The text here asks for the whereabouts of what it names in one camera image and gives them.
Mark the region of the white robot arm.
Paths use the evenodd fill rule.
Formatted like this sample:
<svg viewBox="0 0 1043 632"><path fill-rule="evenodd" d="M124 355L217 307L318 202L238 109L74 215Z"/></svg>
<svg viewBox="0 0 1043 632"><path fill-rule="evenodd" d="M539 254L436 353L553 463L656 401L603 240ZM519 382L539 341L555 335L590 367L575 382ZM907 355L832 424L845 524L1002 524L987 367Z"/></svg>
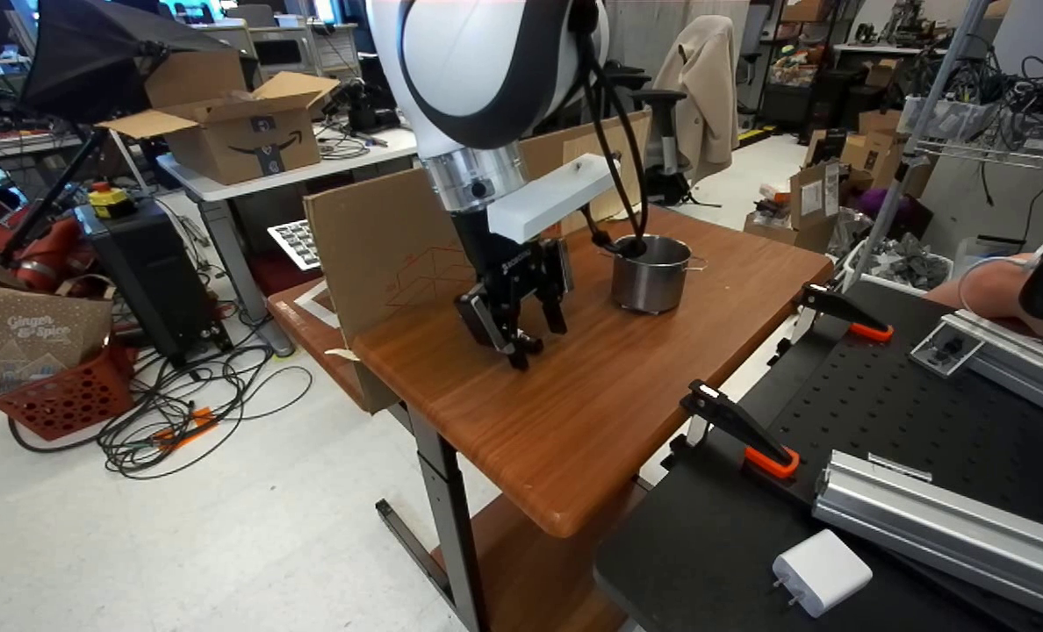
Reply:
<svg viewBox="0 0 1043 632"><path fill-rule="evenodd" d="M612 191L616 161L570 159L527 181L519 142L594 77L601 0L365 0L378 72L419 161L473 266L457 300L466 331L525 369L540 341L519 327L535 294L564 331L564 251L548 228Z"/></svg>

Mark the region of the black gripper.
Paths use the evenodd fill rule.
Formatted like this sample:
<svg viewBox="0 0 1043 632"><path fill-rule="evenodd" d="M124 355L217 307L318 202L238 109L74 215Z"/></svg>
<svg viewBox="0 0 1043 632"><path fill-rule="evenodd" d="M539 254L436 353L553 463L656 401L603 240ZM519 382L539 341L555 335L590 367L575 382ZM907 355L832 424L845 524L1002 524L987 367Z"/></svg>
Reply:
<svg viewBox="0 0 1043 632"><path fill-rule="evenodd" d="M501 324L516 324L519 301L535 294L540 301L548 331L570 331L563 314L563 294L570 286L564 251L560 240L510 243L501 236L491 236L486 210L457 215L454 228L486 294L459 294L459 318L478 343L487 343L516 373L525 373L530 367L527 338Z"/></svg>

